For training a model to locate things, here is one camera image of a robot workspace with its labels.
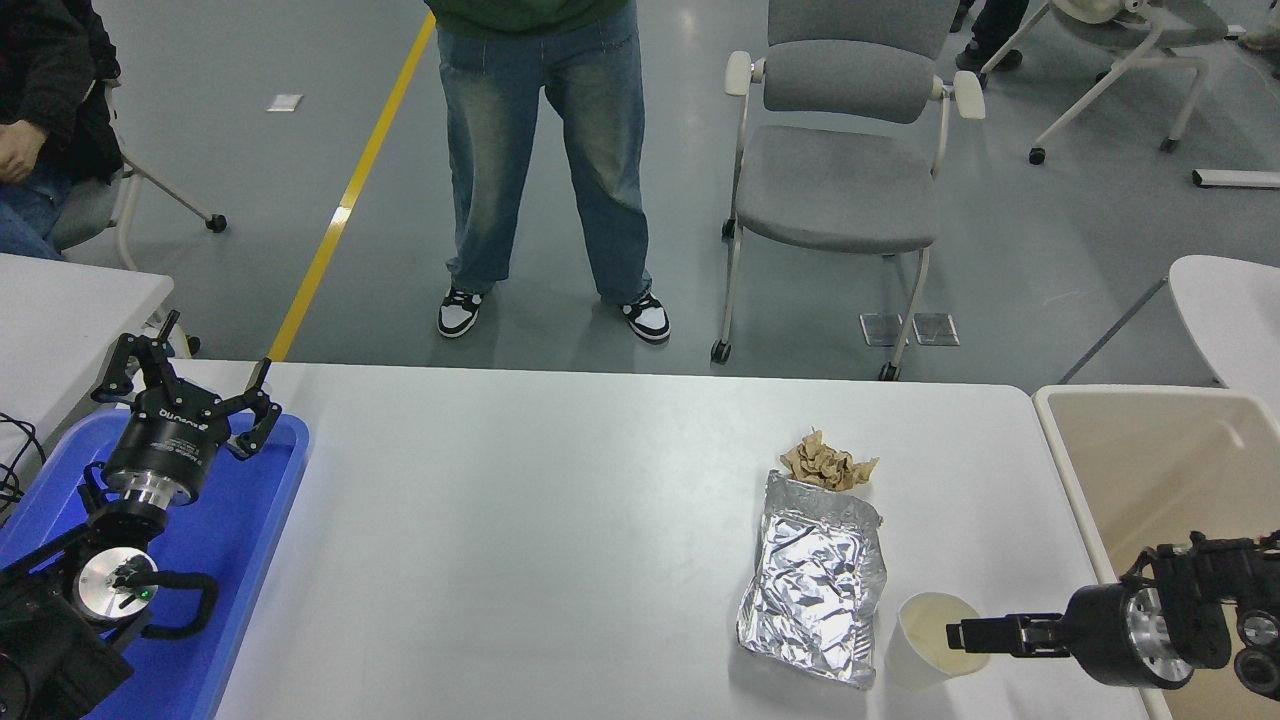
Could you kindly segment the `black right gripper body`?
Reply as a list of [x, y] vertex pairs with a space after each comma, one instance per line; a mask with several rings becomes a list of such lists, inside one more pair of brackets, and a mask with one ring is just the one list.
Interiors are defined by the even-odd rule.
[[1092, 679], [1116, 687], [1152, 687], [1153, 674], [1132, 642], [1128, 610], [1134, 592], [1121, 584], [1087, 585], [1069, 600], [1064, 644]]

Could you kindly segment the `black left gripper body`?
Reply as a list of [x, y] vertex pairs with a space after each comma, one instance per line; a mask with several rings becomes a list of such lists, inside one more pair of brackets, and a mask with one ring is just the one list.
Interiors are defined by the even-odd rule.
[[123, 493], [129, 479], [150, 473], [174, 480], [184, 493], [198, 493], [229, 438], [224, 416], [192, 419], [163, 404], [133, 407], [106, 461], [106, 484]]

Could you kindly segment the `seated person's hand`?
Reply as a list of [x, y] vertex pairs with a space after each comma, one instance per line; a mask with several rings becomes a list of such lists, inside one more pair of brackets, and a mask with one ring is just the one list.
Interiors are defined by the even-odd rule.
[[45, 129], [27, 120], [1, 124], [1, 182], [24, 183], [35, 170], [47, 138]]

